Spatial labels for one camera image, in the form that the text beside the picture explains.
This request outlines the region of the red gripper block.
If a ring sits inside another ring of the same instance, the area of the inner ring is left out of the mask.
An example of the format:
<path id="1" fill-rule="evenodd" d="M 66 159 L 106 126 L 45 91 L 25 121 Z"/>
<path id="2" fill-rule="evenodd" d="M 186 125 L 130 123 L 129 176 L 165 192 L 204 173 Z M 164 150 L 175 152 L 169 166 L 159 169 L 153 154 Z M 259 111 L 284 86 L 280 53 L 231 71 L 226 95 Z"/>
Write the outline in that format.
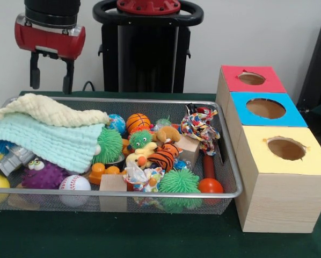
<path id="1" fill-rule="evenodd" d="M 76 26 L 64 33 L 64 29 L 42 27 L 30 23 L 24 15 L 18 15 L 14 25 L 14 35 L 19 48 L 32 52 L 30 58 L 30 87 L 34 90 L 40 88 L 39 53 L 36 51 L 41 51 L 57 54 L 63 58 L 67 66 L 67 73 L 63 78 L 63 93 L 71 94 L 74 60 L 79 57 L 84 47 L 85 27 Z"/>

